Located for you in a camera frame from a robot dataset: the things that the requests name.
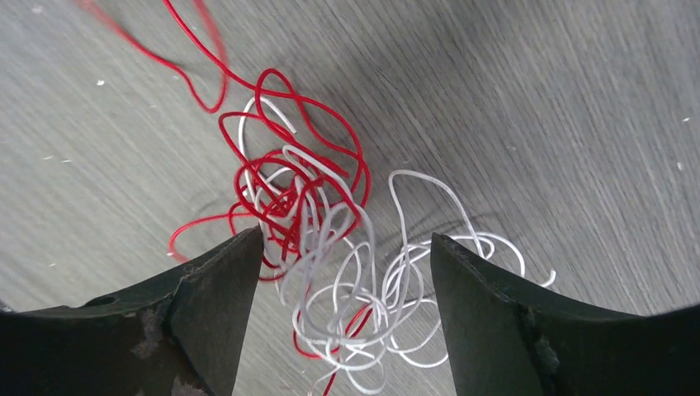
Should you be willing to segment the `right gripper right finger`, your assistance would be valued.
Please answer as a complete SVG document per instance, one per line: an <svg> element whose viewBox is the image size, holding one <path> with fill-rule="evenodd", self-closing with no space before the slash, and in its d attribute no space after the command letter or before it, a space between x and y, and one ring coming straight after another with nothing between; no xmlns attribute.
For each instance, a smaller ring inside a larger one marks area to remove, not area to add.
<svg viewBox="0 0 700 396"><path fill-rule="evenodd" d="M699 308L652 316L559 295L434 234L430 265L460 395L696 395Z"/></svg>

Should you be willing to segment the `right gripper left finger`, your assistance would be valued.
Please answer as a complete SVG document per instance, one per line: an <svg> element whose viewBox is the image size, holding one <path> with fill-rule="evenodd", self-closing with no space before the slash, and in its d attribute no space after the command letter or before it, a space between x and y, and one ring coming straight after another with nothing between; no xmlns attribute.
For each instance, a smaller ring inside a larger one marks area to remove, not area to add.
<svg viewBox="0 0 700 396"><path fill-rule="evenodd" d="M254 227L82 306L2 313L2 394L232 394L262 254Z"/></svg>

